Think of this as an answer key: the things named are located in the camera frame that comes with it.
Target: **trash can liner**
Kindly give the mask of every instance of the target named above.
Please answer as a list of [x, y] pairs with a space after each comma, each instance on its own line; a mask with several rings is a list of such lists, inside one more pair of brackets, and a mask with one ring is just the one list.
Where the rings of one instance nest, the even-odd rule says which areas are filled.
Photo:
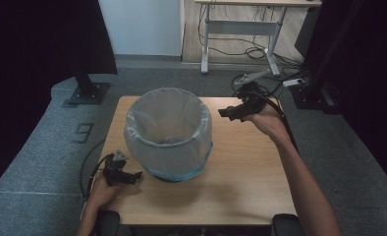
[[212, 118], [193, 93], [161, 88], [129, 109], [124, 137], [131, 155], [151, 174], [183, 181], [199, 174], [212, 150]]

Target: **gray floor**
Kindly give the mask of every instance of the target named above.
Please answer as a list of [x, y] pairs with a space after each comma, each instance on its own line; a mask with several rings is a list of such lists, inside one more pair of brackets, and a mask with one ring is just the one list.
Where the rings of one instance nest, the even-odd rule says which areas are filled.
[[[105, 139], [119, 98], [173, 87], [198, 96], [231, 96], [231, 79], [260, 67], [118, 60], [119, 76], [91, 76], [111, 83], [102, 105], [62, 108], [76, 87], [68, 79], [52, 90], [52, 101], [23, 149], [0, 179], [0, 235], [74, 235], [83, 199], [79, 172], [83, 159]], [[259, 80], [274, 88], [272, 80]], [[387, 176], [340, 115], [298, 110], [284, 89], [283, 108], [302, 157], [336, 210], [343, 235], [387, 235]], [[79, 124], [93, 124], [84, 144]], [[102, 146], [89, 155], [87, 176]]]

